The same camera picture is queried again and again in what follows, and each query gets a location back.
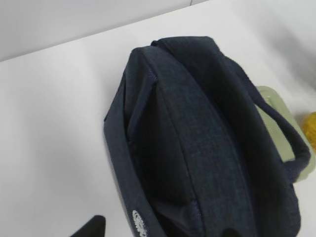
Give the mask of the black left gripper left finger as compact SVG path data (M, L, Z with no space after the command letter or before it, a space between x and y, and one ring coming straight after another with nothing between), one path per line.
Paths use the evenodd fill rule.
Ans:
M106 230L106 218L101 215L93 216L71 237L104 237Z

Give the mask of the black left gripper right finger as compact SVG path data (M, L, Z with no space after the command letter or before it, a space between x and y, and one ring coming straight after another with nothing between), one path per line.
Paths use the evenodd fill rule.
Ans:
M226 228L222 232L222 237L241 237L241 234L233 228Z

